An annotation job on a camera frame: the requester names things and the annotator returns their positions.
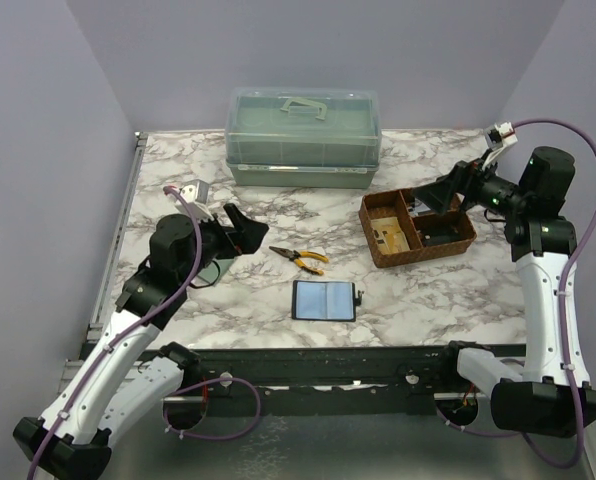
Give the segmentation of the grey credit card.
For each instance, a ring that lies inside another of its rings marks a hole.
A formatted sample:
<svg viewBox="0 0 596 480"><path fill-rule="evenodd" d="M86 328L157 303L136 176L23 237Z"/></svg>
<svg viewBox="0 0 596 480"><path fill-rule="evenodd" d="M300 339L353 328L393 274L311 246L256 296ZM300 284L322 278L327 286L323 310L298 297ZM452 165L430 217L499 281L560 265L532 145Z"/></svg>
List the grey credit card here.
<svg viewBox="0 0 596 480"><path fill-rule="evenodd" d="M407 211L411 217L433 214L433 210L418 199L407 204Z"/></svg>

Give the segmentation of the yellow black pliers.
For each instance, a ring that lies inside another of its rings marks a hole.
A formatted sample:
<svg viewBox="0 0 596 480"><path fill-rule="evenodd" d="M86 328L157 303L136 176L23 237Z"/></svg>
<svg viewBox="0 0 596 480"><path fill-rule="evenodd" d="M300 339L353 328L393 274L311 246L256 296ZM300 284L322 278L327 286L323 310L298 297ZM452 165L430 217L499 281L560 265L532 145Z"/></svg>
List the yellow black pliers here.
<svg viewBox="0 0 596 480"><path fill-rule="evenodd" d="M316 253L316 252L312 252L312 251L299 251L299 250L293 250L293 249L287 249L287 248L281 248L281 247L276 247L276 246L269 246L269 249L272 252L275 252L276 254L286 258L287 260L289 260L290 262L293 262L300 270L305 271L311 275L315 275L315 276L322 276L324 274L324 271L315 267L311 267L309 265L307 265L304 262L304 259L313 259L313 260L317 260L319 262L322 263L328 263L329 262L329 258Z"/></svg>

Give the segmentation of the green plastic storage box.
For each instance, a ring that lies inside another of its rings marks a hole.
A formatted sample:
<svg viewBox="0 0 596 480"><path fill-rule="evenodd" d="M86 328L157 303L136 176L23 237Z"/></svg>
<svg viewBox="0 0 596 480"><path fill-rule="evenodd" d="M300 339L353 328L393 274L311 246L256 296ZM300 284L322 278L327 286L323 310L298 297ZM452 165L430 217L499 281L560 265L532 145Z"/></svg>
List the green plastic storage box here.
<svg viewBox="0 0 596 480"><path fill-rule="evenodd" d="M381 140L372 91L240 88L227 116L226 165L240 186L366 189Z"/></svg>

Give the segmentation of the gold card in tray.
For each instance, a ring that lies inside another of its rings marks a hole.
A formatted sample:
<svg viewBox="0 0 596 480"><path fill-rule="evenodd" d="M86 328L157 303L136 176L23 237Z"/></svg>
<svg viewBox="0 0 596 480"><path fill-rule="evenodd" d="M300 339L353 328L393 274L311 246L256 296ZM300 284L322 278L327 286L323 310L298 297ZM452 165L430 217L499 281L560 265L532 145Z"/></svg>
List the gold card in tray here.
<svg viewBox="0 0 596 480"><path fill-rule="evenodd" d="M381 254L393 255L410 250L409 242L397 217L372 219L371 228Z"/></svg>

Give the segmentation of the green snap wallet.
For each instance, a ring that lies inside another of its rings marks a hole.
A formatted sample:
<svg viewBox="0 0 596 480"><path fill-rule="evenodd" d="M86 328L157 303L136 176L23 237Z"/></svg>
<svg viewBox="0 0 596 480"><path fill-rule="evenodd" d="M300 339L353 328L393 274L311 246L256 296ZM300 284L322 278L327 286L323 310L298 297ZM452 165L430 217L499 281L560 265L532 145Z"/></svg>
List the green snap wallet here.
<svg viewBox="0 0 596 480"><path fill-rule="evenodd" d="M217 284L229 272L234 262L234 259L215 259L197 274L194 282L198 285Z"/></svg>

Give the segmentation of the black mounting rail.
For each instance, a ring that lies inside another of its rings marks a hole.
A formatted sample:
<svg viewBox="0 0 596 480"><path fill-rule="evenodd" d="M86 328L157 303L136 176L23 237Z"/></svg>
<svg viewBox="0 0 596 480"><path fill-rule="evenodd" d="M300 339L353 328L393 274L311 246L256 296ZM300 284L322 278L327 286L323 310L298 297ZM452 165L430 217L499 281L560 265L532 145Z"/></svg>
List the black mounting rail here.
<svg viewBox="0 0 596 480"><path fill-rule="evenodd" d="M182 384L217 378L208 389L213 416L242 416L254 407L246 380L261 397L262 412L277 416L407 413L432 415L436 397L459 399L469 383L457 373L458 343L446 346L289 349L214 349L187 354L163 347L143 354L172 357Z"/></svg>

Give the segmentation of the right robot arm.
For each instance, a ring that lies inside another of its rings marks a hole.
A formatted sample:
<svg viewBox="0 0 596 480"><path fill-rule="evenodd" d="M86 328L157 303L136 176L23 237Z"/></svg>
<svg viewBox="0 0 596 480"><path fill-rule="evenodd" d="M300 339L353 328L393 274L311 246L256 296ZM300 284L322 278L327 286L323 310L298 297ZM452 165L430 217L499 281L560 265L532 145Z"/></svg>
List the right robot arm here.
<svg viewBox="0 0 596 480"><path fill-rule="evenodd" d="M596 420L596 390L577 335L573 287L573 224L560 214L575 175L573 157L560 149L533 150L517 183L496 174L484 159L460 161L414 197L437 214L461 195L461 210L481 206L505 221L505 238L520 277L527 328L522 370L483 347L461 345L442 362L438 379L458 392L473 383L490 400L503 430L570 438Z"/></svg>

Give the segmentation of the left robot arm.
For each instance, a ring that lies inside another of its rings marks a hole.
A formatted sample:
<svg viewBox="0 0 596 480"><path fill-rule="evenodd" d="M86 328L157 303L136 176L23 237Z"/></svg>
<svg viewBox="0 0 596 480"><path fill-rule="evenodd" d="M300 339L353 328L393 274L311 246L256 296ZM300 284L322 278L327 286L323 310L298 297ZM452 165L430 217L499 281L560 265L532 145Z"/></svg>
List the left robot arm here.
<svg viewBox="0 0 596 480"><path fill-rule="evenodd" d="M171 394L214 384L198 355L172 342L133 381L134 363L187 300L198 272L214 260L257 252L269 227L228 203L231 223L190 209L162 217L149 254L125 282L101 337L58 398L37 417L24 417L13 436L30 460L28 476L43 469L57 479L97 479L119 438Z"/></svg>

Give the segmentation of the brown wicker tray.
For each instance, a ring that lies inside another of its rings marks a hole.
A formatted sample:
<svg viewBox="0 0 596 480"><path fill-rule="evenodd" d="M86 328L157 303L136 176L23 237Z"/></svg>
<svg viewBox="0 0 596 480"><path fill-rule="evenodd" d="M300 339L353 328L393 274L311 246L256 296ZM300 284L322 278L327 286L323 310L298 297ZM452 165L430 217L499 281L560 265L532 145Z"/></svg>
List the brown wicker tray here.
<svg viewBox="0 0 596 480"><path fill-rule="evenodd" d="M362 198L359 219L367 240L374 265L379 269L420 263L465 253L475 241L477 234L469 216L459 210L459 199L454 197L449 211L444 215L433 214L411 217L407 204L414 200L411 188L367 194ZM371 220L383 217L397 217L410 250L393 255L383 255L374 239ZM438 225L455 226L464 239L440 246L424 247L419 231Z"/></svg>

